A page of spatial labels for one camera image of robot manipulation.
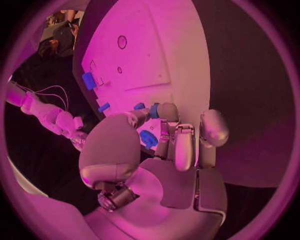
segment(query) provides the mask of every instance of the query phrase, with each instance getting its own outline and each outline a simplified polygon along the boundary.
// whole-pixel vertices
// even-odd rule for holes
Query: person
[[[79,27],[66,21],[53,31],[53,39],[42,42],[38,54],[42,59],[67,57],[73,54]]]

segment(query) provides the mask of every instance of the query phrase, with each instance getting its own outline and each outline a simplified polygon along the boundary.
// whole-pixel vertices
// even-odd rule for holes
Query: blue block
[[[146,108],[146,107],[145,107],[145,104],[142,103],[142,102],[138,103],[137,105],[135,105],[135,106],[133,107],[134,110],[140,110],[140,109],[145,109],[145,108]]]
[[[93,88],[95,88],[97,86],[94,81],[94,78],[90,72],[83,74],[82,79],[84,81],[84,84],[85,84],[87,90],[92,90]]]
[[[159,118],[158,105],[159,105],[159,103],[155,103],[154,105],[152,105],[150,107],[150,118],[152,118],[152,119],[158,119]]]
[[[98,111],[100,112],[100,113],[103,113],[106,109],[108,109],[108,108],[110,108],[110,104],[107,102],[107,103],[105,103],[104,105],[102,105],[101,107],[99,107],[98,108]]]
[[[155,147],[159,141],[155,135],[147,130],[143,130],[139,134],[141,141],[146,145],[146,149],[150,149],[151,147]]]

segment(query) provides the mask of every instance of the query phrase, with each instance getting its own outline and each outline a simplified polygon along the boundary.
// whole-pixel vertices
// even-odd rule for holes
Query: robotic arm
[[[36,116],[43,127],[70,139],[74,147],[81,151],[87,135],[78,131],[83,127],[80,117],[73,117],[58,106],[41,102],[33,92],[24,91],[12,81],[8,82],[6,101],[20,107],[25,114]]]

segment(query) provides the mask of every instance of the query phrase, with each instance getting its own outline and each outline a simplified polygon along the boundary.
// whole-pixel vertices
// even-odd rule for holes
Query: dark hair
[[[43,60],[49,59],[55,55],[55,51],[52,49],[49,40],[40,43],[38,48],[38,54]]]

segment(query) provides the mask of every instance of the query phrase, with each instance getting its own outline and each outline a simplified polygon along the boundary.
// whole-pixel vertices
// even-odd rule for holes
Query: dark background
[[[36,7],[34,8],[35,11],[38,11],[39,5],[44,1],[34,1],[34,0],[28,0],[28,1],[2,1],[2,12],[3,14],[0,16],[0,20],[2,23],[1,28],[1,38],[0,38],[0,46],[1,48],[4,46],[5,41],[8,39],[8,36],[13,34],[12,28],[17,24],[17,22],[20,19],[23,19],[22,23],[26,23],[26,18],[30,16],[30,12],[26,15],[24,15],[24,18],[21,18],[20,16],[23,15],[23,13],[28,9],[30,4],[36,4]],[[295,52],[297,52],[299,49],[297,49],[297,45],[300,41],[300,27],[299,27],[299,11],[298,6],[293,1],[271,1],[271,0],[264,0],[264,1],[255,1],[257,4],[262,5],[266,9],[266,11],[273,11],[274,16],[276,16],[276,20],[281,22],[281,28],[286,31],[286,33],[289,33],[290,36],[286,35],[290,41],[294,41],[295,43]],[[32,61],[34,63],[37,62],[37,60],[32,58]],[[60,59],[59,61],[52,62],[51,64],[46,65],[38,65],[38,68],[32,70],[28,69],[31,68],[33,65],[23,65],[22,68],[19,69],[17,72],[16,80],[19,79],[22,84],[29,85],[31,83],[30,79],[24,78],[26,76],[27,78],[32,79],[48,79],[49,83],[52,85],[55,83],[58,83],[60,85],[63,85],[61,82],[55,82],[59,79],[64,79],[64,84],[66,84],[67,92],[73,94],[73,96],[70,96],[70,102],[73,102],[73,107],[71,106],[70,111],[74,115],[80,115],[83,118],[85,118],[85,122],[88,123],[86,126],[86,131],[88,132],[91,127],[93,127],[94,124],[97,123],[97,119],[94,118],[93,113],[90,112],[88,109],[87,102],[85,99],[82,98],[76,98],[76,96],[80,95],[80,92],[78,92],[78,88],[72,83],[72,74],[70,69],[72,68],[72,61],[68,58]],[[53,69],[56,69],[56,66],[59,66],[59,69],[64,69],[60,72],[53,71]],[[31,85],[32,89],[40,89],[42,87],[41,84],[37,85]],[[45,98],[44,101],[53,101],[52,99]],[[80,106],[77,107],[78,104],[75,104],[76,101],[81,102]],[[39,163],[39,170],[42,172],[46,172],[46,170],[43,168],[49,167],[49,161],[47,159],[53,159],[53,161],[50,163],[51,165],[55,166],[57,164],[60,164],[60,172],[55,172],[55,178],[54,173],[49,171],[48,175],[31,175],[30,181],[32,181],[37,187],[45,191],[47,194],[49,194],[50,197],[53,197],[55,199],[59,199],[61,201],[65,201],[71,204],[74,204],[83,214],[86,214],[90,211],[92,211],[96,206],[97,202],[95,201],[95,193],[93,191],[90,191],[86,187],[82,186],[80,188],[77,188],[78,191],[74,193],[73,191],[70,192],[70,194],[66,195],[66,191],[72,188],[72,185],[74,186],[80,186],[82,185],[78,173],[77,173],[77,159],[79,153],[76,151],[65,151],[66,148],[72,149],[71,143],[64,139],[63,137],[57,138],[57,136],[53,135],[52,133],[45,130],[43,127],[41,127],[37,120],[34,117],[23,115],[19,109],[13,107],[13,106],[7,106],[7,111],[9,111],[9,118],[10,119],[22,119],[21,124],[16,124],[17,122],[9,122],[6,124],[7,131],[10,131],[11,133],[13,131],[18,132],[20,129],[22,129],[22,126],[27,126],[28,134],[30,134],[30,130],[35,129],[39,132],[40,135],[36,136],[35,142],[32,140],[30,142],[31,145],[34,146],[40,146],[40,140],[43,139],[43,146],[44,148],[42,150],[36,149],[35,152],[30,152],[30,149],[33,149],[34,146],[25,147],[18,144],[22,142],[24,139],[22,139],[22,136],[19,136],[19,138],[10,138],[7,139],[8,141],[8,150],[9,154],[11,155],[11,158],[17,158],[17,156],[31,156],[32,159],[41,159]],[[18,146],[18,148],[10,149],[10,146]],[[53,156],[47,156],[45,157],[45,154],[43,154],[44,151],[51,152],[51,150],[54,149],[56,152]],[[43,158],[44,161],[47,161],[48,165],[43,164]],[[37,164],[34,162],[31,162],[31,167],[26,166],[26,168],[22,167],[22,161],[15,162],[17,167],[20,169],[27,169],[28,172],[33,168],[33,166],[36,168]],[[240,187],[240,186],[234,186],[234,185],[226,185],[226,189],[228,192],[228,217],[227,217],[227,223],[224,224],[223,229],[228,228],[230,224],[229,230],[223,230],[221,229],[220,235],[218,236],[219,239],[226,239],[231,234],[239,230],[241,227],[243,227],[245,224],[247,224],[257,213],[262,209],[262,207],[268,202],[270,197],[272,196],[275,189],[268,188],[247,188],[247,187]],[[247,209],[247,203],[253,203],[255,201],[255,197],[260,196],[260,200],[256,201],[256,204],[251,208]],[[269,233],[269,235],[265,239],[276,239],[279,236],[285,234],[286,232],[289,232],[292,236],[298,236],[298,229],[296,226],[297,223],[297,217],[299,214],[299,199],[300,195],[297,194],[295,200],[293,201],[292,205],[289,207],[288,211],[285,213],[285,215],[281,218],[280,222],[277,224],[277,226]],[[26,228],[22,225],[22,223],[19,221],[19,219],[16,217],[15,213],[11,209],[9,203],[7,202],[5,196],[3,195],[3,192],[1,191],[0,195],[0,203],[1,203],[1,213],[2,213],[2,219],[3,224],[1,227],[1,232],[4,233],[2,236],[4,236],[3,239],[12,239],[12,240],[18,240],[18,239],[33,239],[34,237],[27,231]],[[240,211],[233,211],[233,209],[236,209],[240,207]]]

